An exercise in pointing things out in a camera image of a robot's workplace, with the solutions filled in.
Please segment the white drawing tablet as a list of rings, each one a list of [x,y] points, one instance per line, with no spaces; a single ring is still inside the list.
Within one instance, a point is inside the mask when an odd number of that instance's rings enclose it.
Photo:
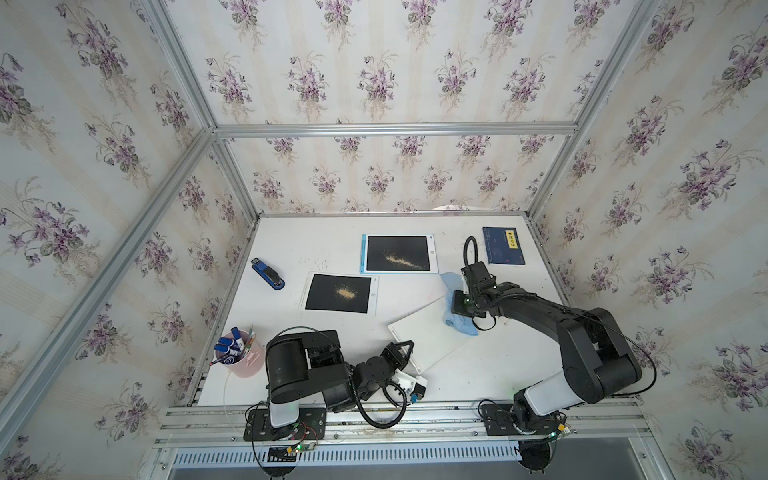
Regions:
[[[376,277],[313,273],[303,309],[368,315],[375,310],[377,292]]]
[[[409,362],[419,374],[472,339],[445,323],[446,310],[447,300],[443,297],[388,326],[397,342],[414,343]]]

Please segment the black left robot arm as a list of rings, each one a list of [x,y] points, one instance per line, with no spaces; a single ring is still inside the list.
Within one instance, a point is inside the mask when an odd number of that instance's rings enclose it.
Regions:
[[[324,436],[327,413],[352,409],[371,427],[396,426],[407,408],[422,400],[428,382],[405,372],[414,342],[391,342],[353,365],[346,361],[334,330],[290,327],[267,343],[264,367],[267,400],[245,413],[245,441]]]

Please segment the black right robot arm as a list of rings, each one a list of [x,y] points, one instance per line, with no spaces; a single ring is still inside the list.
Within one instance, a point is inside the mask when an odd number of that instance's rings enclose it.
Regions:
[[[512,319],[559,346],[561,371],[513,397],[511,422],[519,431],[538,433],[562,422],[567,408],[631,395],[625,389],[642,379],[635,355],[641,347],[621,332],[609,311],[562,305],[515,283],[499,283],[477,253],[478,242],[470,236],[463,246],[461,269],[468,291],[454,292],[451,312],[470,320]]]

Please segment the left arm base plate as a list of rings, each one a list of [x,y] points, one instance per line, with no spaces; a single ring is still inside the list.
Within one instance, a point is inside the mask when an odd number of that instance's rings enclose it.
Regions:
[[[326,421],[326,409],[300,407],[296,422],[274,427],[270,421],[268,408],[255,405],[246,411],[243,440],[246,442],[322,440],[325,436]]]

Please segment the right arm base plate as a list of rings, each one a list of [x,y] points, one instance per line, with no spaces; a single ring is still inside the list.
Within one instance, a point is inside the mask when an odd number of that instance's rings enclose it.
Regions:
[[[565,429],[567,419],[560,411],[541,416],[521,404],[492,401],[481,401],[477,411],[488,436],[557,436]]]

